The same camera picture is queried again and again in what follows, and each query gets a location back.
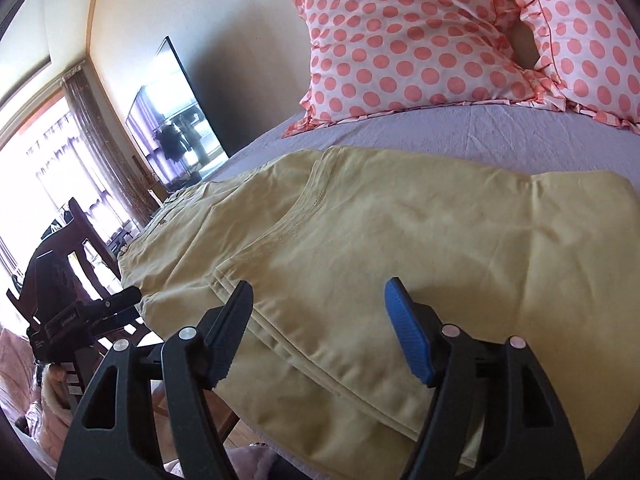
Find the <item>khaki tan pants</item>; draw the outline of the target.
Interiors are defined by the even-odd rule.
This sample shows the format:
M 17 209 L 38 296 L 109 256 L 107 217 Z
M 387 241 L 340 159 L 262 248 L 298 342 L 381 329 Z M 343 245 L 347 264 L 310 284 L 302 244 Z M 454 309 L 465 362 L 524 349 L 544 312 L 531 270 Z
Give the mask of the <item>khaki tan pants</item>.
M 252 285 L 218 393 L 322 477 L 397 478 L 431 403 L 385 311 L 390 278 L 475 338 L 523 337 L 587 470 L 639 405 L 639 199 L 612 172 L 299 151 L 172 196 L 119 267 L 165 338 Z

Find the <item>brown window curtain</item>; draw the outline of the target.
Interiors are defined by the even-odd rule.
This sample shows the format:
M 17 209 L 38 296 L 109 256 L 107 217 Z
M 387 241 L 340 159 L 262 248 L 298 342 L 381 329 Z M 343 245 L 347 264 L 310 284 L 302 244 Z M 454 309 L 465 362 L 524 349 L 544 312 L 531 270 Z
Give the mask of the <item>brown window curtain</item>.
M 88 150 L 108 185 L 134 223 L 143 228 L 157 210 L 149 185 L 131 167 L 118 146 L 100 110 L 82 64 L 68 70 L 61 79 L 70 110 Z

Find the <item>dark wooden chair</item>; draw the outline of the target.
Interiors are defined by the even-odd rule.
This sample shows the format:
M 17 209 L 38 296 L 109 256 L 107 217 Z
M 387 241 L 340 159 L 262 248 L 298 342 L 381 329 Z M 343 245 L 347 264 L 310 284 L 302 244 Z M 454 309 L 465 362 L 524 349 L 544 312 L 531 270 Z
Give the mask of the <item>dark wooden chair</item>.
M 29 258 L 21 287 L 14 285 L 15 292 L 12 289 L 6 291 L 9 302 L 24 318 L 27 326 L 34 330 L 43 322 L 36 292 L 36 264 L 39 257 L 54 252 L 68 264 L 73 290 L 81 301 L 105 299 L 113 295 L 96 273 L 96 264 L 89 259 L 87 245 L 91 247 L 90 252 L 98 257 L 99 263 L 113 274 L 116 282 L 122 277 L 114 252 L 96 232 L 75 197 L 68 201 L 66 211 L 68 215 L 64 226 L 43 237 Z

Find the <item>pink polka dot pillow near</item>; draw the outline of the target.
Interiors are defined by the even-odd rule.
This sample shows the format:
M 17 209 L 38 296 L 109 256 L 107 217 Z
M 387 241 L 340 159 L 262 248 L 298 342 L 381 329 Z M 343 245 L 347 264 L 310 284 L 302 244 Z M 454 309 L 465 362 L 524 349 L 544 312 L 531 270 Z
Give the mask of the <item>pink polka dot pillow near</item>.
M 287 136 L 412 108 L 533 103 L 506 36 L 513 0 L 292 0 L 310 40 L 304 114 Z

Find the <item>pink polka dot pillow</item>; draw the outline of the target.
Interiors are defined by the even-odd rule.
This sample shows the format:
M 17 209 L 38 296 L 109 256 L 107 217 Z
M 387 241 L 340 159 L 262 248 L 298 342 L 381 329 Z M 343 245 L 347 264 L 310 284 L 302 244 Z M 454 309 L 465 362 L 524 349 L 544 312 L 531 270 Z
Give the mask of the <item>pink polka dot pillow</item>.
M 310 40 L 304 114 L 287 136 L 412 108 L 533 103 L 506 36 L 513 0 L 292 0 Z
M 615 0 L 514 0 L 544 104 L 639 131 L 639 37 Z

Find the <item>pink polka dot pillow far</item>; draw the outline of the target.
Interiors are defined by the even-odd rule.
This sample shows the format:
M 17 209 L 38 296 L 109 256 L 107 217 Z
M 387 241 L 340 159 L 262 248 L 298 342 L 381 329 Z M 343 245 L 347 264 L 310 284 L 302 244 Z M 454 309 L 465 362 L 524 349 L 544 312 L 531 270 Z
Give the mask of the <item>pink polka dot pillow far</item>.
M 639 37 L 615 0 L 514 0 L 544 104 L 639 131 Z

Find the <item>lavender bed sheet mattress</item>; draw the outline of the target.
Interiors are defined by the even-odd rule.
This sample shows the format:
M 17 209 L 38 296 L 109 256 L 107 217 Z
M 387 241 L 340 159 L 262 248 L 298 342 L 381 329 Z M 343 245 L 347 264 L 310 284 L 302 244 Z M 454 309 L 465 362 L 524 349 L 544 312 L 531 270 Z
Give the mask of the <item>lavender bed sheet mattress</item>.
M 288 138 L 284 128 L 267 131 L 209 177 L 226 180 L 291 152 L 350 145 L 467 159 L 521 174 L 608 170 L 639 187 L 638 134 L 575 113 L 502 104 L 442 106 Z

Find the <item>black flat screen television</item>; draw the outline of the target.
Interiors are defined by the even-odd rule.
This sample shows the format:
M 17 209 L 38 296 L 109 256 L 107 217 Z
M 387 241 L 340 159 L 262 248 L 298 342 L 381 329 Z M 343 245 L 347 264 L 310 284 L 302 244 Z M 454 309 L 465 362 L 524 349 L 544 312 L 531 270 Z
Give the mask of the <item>black flat screen television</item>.
M 169 192 L 200 182 L 228 160 L 168 37 L 149 64 L 126 128 Z

